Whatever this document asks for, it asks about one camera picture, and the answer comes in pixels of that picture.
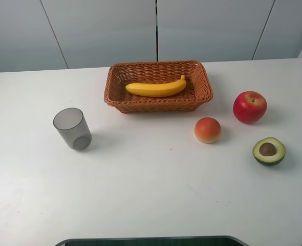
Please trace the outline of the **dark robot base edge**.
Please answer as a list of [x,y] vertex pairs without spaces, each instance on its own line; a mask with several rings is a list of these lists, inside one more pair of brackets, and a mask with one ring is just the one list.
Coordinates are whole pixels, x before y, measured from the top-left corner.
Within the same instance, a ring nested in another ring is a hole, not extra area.
[[229,237],[158,237],[123,239],[71,239],[57,245],[65,246],[179,246],[179,245],[244,245]]

